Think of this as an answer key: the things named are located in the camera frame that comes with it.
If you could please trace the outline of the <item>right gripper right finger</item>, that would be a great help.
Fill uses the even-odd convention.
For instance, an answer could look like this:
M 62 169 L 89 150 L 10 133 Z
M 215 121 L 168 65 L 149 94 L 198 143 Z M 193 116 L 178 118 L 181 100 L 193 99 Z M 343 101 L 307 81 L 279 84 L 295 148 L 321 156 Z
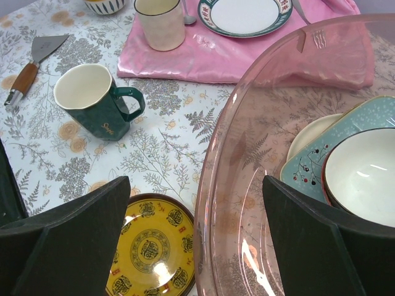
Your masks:
M 273 176 L 264 177 L 262 191 L 285 295 L 394 295 L 394 228 Z

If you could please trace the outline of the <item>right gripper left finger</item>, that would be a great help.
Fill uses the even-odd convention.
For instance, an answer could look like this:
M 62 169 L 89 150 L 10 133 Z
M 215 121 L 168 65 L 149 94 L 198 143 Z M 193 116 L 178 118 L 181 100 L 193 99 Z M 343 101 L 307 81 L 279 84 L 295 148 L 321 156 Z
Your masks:
M 128 177 L 1 227 L 1 295 L 104 295 Z

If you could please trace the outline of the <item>dark teal dotted bowl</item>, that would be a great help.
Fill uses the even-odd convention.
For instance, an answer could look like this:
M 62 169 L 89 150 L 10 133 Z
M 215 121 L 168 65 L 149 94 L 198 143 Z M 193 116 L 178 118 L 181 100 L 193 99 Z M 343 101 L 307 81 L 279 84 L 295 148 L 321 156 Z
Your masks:
M 326 193 L 332 206 L 394 226 L 394 128 L 353 134 L 327 155 Z

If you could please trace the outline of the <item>red patterned bowl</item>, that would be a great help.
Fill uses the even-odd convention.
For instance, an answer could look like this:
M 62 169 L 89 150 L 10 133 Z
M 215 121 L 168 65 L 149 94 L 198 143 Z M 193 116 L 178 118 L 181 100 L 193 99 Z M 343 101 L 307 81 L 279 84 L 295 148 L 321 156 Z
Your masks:
M 326 187 L 325 187 L 325 166 L 326 166 L 326 163 L 327 163 L 327 157 L 323 161 L 323 165 L 322 165 L 322 170 L 321 170 L 321 187 L 322 187 L 322 192 L 323 192 L 323 196 L 325 198 L 325 201 L 327 202 L 328 205 L 332 206 L 331 200 L 328 197 L 328 194 L 326 193 Z

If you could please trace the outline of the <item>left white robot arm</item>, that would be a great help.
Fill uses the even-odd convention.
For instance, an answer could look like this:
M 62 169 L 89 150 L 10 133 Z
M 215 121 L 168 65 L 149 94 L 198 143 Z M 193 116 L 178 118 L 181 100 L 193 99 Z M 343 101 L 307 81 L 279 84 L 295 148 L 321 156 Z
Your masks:
M 3 143 L 0 147 L 0 206 L 1 226 L 28 217 Z

